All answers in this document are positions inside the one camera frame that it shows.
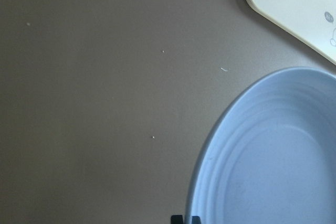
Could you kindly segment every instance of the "table surface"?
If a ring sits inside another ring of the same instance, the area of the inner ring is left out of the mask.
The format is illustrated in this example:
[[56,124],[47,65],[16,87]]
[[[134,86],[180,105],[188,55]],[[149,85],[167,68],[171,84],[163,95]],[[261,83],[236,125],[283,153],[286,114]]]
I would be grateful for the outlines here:
[[0,0],[1,223],[169,223],[225,108],[336,66],[245,0]]

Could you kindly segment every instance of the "cartoon print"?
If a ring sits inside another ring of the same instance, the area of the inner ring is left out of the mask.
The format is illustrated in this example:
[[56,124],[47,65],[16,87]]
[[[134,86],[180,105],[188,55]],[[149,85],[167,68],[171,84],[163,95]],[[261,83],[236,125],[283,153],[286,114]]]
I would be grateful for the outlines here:
[[[328,12],[325,12],[324,13],[324,17],[326,18],[326,20],[330,23],[333,23],[334,22],[334,17],[328,13]],[[333,46],[333,47],[336,47],[336,37],[335,37],[335,32],[336,32],[336,28],[334,29],[334,31],[332,32],[332,38],[330,39],[330,44]]]

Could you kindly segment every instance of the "blue bowl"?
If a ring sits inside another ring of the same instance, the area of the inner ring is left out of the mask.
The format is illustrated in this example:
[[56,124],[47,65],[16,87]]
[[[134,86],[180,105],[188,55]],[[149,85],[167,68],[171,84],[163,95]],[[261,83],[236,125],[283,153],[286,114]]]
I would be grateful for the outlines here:
[[190,184],[186,224],[336,223],[336,78],[272,73],[214,126]]

